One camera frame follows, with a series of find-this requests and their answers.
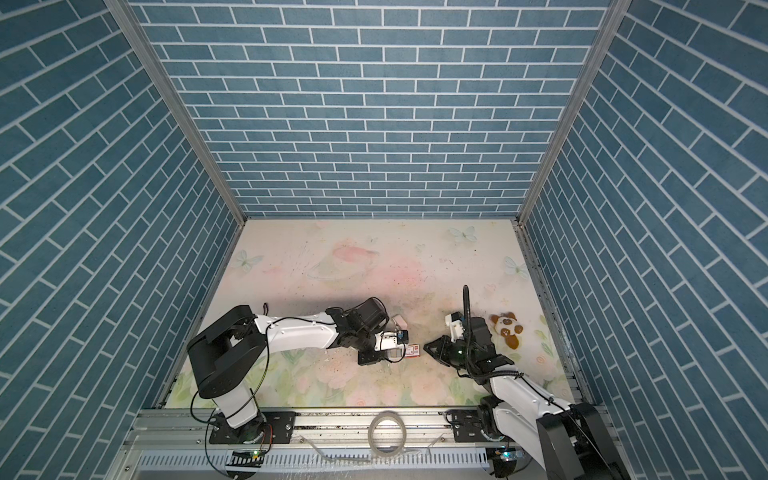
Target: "metal frame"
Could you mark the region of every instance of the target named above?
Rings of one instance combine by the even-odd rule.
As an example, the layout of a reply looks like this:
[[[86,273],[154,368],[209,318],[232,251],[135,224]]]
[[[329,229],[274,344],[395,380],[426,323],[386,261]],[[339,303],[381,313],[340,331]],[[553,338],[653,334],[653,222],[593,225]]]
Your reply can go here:
[[[547,150],[541,159],[541,165],[536,170],[531,186],[528,188],[528,195],[523,200],[523,205],[518,215],[518,222],[521,225],[525,225],[525,222],[528,221],[533,212],[533,207],[536,204],[536,200],[538,200],[538,196],[541,194],[541,189],[544,188],[549,172],[552,171],[554,163],[557,161],[558,155],[563,148],[565,139],[568,137],[574,121],[576,121],[576,115],[581,110],[581,105],[589,93],[589,87],[592,86],[592,82],[598,76],[600,65],[602,65],[605,59],[608,47],[611,46],[611,42],[616,36],[616,32],[621,21],[624,19],[624,14],[627,12],[630,3],[632,3],[632,0],[613,0],[605,12],[600,29],[598,30],[598,36],[595,38],[592,48],[589,49],[574,89],[568,97],[568,103],[565,104],[563,109],[563,115],[558,122],[558,127],[555,129],[554,134],[552,134]]]
[[[554,348],[558,351],[558,356],[560,357],[560,360],[563,363],[563,369],[565,370],[565,376],[571,384],[574,401],[594,403],[594,395],[589,389],[587,379],[584,377],[584,371],[579,366],[576,352],[571,341],[568,339],[568,333],[565,331],[563,320],[560,317],[558,308],[550,294],[551,289],[549,283],[544,275],[544,269],[538,261],[533,244],[531,243],[531,238],[528,236],[528,231],[525,226],[519,224],[515,224],[513,227],[517,234],[520,250],[523,252],[523,259],[528,268],[528,274],[531,275],[531,281],[536,289],[536,295],[541,304],[541,310],[544,312],[544,318],[547,320]]]
[[[210,283],[210,288],[205,294],[205,297],[203,298],[203,302],[200,305],[200,309],[197,311],[197,316],[195,316],[195,320],[192,322],[192,326],[189,329],[189,332],[187,332],[187,335],[184,338],[183,345],[188,345],[190,340],[193,336],[197,335],[197,329],[200,327],[200,324],[203,322],[203,318],[205,318],[205,314],[208,312],[208,307],[210,307],[210,303],[214,300],[214,295],[216,291],[219,289],[219,284],[221,283],[221,279],[224,276],[224,272],[227,270],[227,266],[230,264],[230,261],[232,260],[232,255],[234,254],[235,248],[237,247],[237,242],[240,240],[240,235],[243,234],[243,228],[244,225],[238,225],[237,230],[235,231],[235,234],[232,236],[232,240],[230,240],[230,244],[227,247],[227,251],[224,252],[224,257],[221,260],[221,264],[219,265],[219,268],[216,272],[216,276],[214,276],[213,281]],[[160,390],[160,395],[155,399],[153,404],[158,407],[162,408],[163,405],[165,405],[165,400],[170,395],[170,389],[173,387],[174,382],[176,382],[176,378],[179,375],[179,372],[181,371],[181,367],[184,365],[184,360],[187,358],[187,352],[182,350],[179,353],[179,356],[174,360],[173,366],[170,368],[170,372],[168,373],[168,376],[163,381],[163,386]]]
[[[152,47],[147,33],[139,25],[139,20],[133,9],[127,3],[127,0],[104,0],[104,3],[109,8],[110,13],[120,27],[120,30],[122,30],[123,35],[125,35],[128,43],[134,49],[134,53],[163,98],[170,114],[174,116],[185,138],[190,142],[192,149],[197,155],[197,159],[210,176],[216,190],[224,199],[237,223],[242,227],[245,224],[245,213],[230,189],[229,184],[224,179],[213,154],[205,143],[205,139],[203,139],[203,135],[197,129],[197,125],[192,120],[187,107],[184,106],[184,101],[181,100],[179,92],[174,87],[173,82],[170,81],[170,77],[157,56],[157,52]]]
[[[296,424],[291,443],[273,445],[269,455],[282,458],[293,456],[291,465],[271,462],[269,469],[263,472],[294,472],[297,467],[311,466],[324,471],[349,469],[339,464],[318,465],[318,455],[310,450],[306,440],[310,440],[326,454],[369,456],[368,427],[381,411],[396,412],[406,425],[406,449],[419,449],[420,453],[407,459],[408,468],[436,468],[436,462],[446,464],[454,462],[453,468],[477,466],[474,461],[461,461],[452,455],[480,455],[485,447],[517,446],[510,442],[475,442],[456,443],[443,413],[452,408],[466,407],[347,407],[347,408],[305,408],[305,409],[265,409],[270,412],[296,412]],[[597,407],[606,422],[608,433],[618,445],[618,438],[605,407]],[[210,410],[195,409],[195,415],[206,418]],[[164,465],[174,465],[175,470],[208,470],[210,466],[204,460],[205,425],[195,422],[186,409],[146,409],[141,410],[136,418],[126,441],[118,452],[107,480],[131,480],[141,471],[152,470],[148,458],[162,458],[159,470],[167,470]],[[376,429],[377,439],[401,439],[399,427],[381,425]],[[223,463],[234,450],[248,449],[248,445],[208,445],[208,454],[214,464]],[[393,468],[396,459],[391,462],[381,461],[365,465],[363,468]]]

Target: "mounting plate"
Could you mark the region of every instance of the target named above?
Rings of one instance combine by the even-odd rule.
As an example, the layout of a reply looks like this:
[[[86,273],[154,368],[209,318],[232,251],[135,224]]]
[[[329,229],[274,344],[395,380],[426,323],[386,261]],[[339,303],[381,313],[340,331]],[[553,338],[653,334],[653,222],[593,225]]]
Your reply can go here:
[[[217,413],[214,415],[214,420],[218,426],[214,429],[208,443],[211,445],[249,445],[260,444],[261,437],[264,432],[269,435],[269,426],[272,426],[272,443],[284,444],[290,443],[291,436],[293,435],[293,424],[296,421],[295,412],[264,412],[266,422],[252,423],[243,425],[237,429],[232,429],[227,424],[227,420],[224,419],[223,413]]]
[[[455,442],[476,443],[489,441],[482,431],[482,422],[476,409],[447,410],[445,415],[450,420],[453,440]]]

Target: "table surface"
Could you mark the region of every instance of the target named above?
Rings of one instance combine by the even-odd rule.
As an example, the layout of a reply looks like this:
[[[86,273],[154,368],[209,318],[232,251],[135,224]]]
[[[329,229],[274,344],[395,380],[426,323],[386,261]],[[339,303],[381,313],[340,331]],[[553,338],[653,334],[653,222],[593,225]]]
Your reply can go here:
[[[520,246],[507,220],[250,220],[199,331],[236,305],[271,316],[349,308],[370,296],[408,323],[411,344],[448,334],[445,315],[483,316],[497,352],[528,378],[572,399]],[[255,388],[264,367],[248,373]],[[185,359],[166,408],[187,408],[197,386]],[[396,364],[358,366],[352,349],[275,353],[257,393],[262,407],[461,406],[488,395],[422,352]],[[196,407],[213,407],[196,399]]]

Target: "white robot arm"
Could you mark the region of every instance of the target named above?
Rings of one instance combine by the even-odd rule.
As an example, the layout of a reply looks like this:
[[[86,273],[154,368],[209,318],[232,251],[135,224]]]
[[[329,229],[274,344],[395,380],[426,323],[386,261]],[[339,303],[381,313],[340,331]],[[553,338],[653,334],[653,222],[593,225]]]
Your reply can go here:
[[[282,318],[254,315],[248,305],[239,305],[195,336],[187,354],[200,397],[212,399],[229,427],[238,429],[259,414],[255,392],[244,378],[262,355],[345,346],[358,351],[358,364],[370,365],[386,358],[380,336],[388,321],[386,309],[375,298],[348,310],[333,307]],[[395,338],[404,348],[407,330],[398,331]]]
[[[450,336],[424,345],[443,365],[464,369],[491,394],[478,406],[481,432],[489,440],[512,439],[547,472],[562,480],[629,480],[618,450],[597,410],[572,405],[528,381],[514,363],[496,353],[485,319],[472,317],[469,288],[464,313],[446,317]]]

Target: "blue brick wallpaper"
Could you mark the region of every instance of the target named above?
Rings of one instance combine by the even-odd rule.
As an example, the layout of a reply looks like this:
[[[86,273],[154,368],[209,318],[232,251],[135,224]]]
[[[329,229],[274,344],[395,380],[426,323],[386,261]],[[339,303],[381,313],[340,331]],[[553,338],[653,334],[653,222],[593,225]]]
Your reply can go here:
[[[638,478],[768,478],[768,3],[634,0],[529,225]]]
[[[0,2],[0,478],[103,475],[235,226],[101,0]]]
[[[131,2],[252,217],[513,217],[608,0]]]

